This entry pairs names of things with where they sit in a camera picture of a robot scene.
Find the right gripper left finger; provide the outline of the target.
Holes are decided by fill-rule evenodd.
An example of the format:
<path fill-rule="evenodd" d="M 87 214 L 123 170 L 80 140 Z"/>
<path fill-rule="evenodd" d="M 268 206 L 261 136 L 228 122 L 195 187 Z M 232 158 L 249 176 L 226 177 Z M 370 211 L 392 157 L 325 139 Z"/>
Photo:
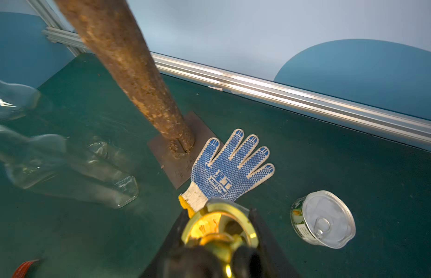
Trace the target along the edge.
<path fill-rule="evenodd" d="M 189 215 L 187 210 L 183 210 L 171 230 L 167 234 L 164 242 L 160 249 L 154 256 L 150 264 L 145 270 L 139 275 L 139 278 L 162 278 L 164 272 L 165 259 L 170 255 L 170 252 L 179 248 L 183 245 L 181 240 L 182 233 L 189 221 Z"/>

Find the pink cherry blossom tree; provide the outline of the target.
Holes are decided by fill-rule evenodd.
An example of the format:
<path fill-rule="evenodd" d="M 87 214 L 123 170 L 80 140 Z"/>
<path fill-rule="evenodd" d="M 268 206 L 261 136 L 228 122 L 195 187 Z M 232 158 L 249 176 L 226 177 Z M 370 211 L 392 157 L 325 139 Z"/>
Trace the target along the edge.
<path fill-rule="evenodd" d="M 119 87 L 159 133 L 189 152 L 195 136 L 165 85 L 126 1 L 56 5 Z"/>

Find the tall clear bottle gold stopper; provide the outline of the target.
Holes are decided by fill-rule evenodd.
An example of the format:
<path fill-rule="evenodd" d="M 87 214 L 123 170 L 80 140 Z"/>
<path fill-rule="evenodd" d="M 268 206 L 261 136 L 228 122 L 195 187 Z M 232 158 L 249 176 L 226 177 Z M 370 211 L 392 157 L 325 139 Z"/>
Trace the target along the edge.
<path fill-rule="evenodd" d="M 184 223 L 174 243 L 159 262 L 160 278 L 264 278 L 259 236 L 249 210 L 220 198 L 200 210 L 183 197 Z"/>

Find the clear bottle with black cap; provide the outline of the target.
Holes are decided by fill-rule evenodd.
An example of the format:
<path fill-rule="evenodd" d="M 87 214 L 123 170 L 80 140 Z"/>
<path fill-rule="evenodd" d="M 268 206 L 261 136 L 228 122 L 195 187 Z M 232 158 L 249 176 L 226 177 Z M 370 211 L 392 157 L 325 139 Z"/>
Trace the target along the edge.
<path fill-rule="evenodd" d="M 58 134 L 27 137 L 0 125 L 0 162 L 18 188 L 119 209 L 139 195 L 136 178 Z"/>

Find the tree metal base plate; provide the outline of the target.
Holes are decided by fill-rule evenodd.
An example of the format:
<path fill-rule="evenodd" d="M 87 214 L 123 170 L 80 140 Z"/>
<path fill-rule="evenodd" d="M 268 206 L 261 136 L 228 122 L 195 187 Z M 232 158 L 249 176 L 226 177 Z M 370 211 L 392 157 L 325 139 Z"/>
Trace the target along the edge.
<path fill-rule="evenodd" d="M 195 136 L 194 146 L 189 152 L 185 152 L 179 144 L 172 145 L 161 135 L 148 142 L 149 149 L 176 189 L 190 179 L 196 158 L 206 142 L 215 137 L 213 131 L 194 112 L 186 114 L 184 119 Z"/>

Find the small metal tin can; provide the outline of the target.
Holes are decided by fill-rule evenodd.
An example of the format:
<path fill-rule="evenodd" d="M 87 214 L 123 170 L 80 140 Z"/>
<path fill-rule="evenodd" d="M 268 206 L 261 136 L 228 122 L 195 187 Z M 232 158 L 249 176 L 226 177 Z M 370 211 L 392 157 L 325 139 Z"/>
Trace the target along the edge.
<path fill-rule="evenodd" d="M 317 191 L 291 206 L 291 224 L 305 242 L 341 249 L 356 235 L 353 215 L 346 204 L 329 191 Z"/>

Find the blue dotted white work glove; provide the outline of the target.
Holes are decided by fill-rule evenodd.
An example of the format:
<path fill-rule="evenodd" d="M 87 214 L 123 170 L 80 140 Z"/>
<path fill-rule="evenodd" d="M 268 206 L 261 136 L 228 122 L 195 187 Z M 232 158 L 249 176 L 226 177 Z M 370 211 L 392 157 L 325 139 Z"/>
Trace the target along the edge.
<path fill-rule="evenodd" d="M 245 193 L 270 179 L 275 166 L 267 162 L 268 147 L 260 147 L 255 134 L 245 136 L 235 129 L 224 145 L 218 138 L 208 139 L 191 170 L 191 184 L 179 196 L 189 217 L 213 198 L 234 202 Z"/>

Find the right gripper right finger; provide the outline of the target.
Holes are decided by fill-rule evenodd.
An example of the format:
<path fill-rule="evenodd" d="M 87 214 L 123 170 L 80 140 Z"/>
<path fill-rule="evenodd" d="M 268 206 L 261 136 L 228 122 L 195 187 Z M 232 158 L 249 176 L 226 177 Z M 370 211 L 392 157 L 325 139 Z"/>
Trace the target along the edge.
<path fill-rule="evenodd" d="M 257 250 L 260 258 L 260 277 L 299 278 L 300 275 L 286 258 L 278 241 L 256 208 L 250 210 L 249 220 L 258 236 Z"/>

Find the red bottle label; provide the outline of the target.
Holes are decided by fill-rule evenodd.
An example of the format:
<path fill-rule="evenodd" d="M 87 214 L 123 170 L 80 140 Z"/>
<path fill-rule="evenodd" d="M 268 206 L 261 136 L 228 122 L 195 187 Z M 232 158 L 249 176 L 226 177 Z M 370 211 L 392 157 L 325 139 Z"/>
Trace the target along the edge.
<path fill-rule="evenodd" d="M 12 278 L 25 278 L 31 266 L 38 263 L 40 260 L 35 259 L 23 262 L 13 273 Z"/>

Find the clear bottle with cork stopper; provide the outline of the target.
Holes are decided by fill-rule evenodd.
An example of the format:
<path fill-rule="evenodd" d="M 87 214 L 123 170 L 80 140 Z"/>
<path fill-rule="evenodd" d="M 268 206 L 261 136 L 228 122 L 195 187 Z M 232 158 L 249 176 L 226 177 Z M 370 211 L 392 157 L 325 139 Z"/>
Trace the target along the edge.
<path fill-rule="evenodd" d="M 38 105 L 40 97 L 35 88 L 0 80 L 0 121 L 24 117 Z"/>

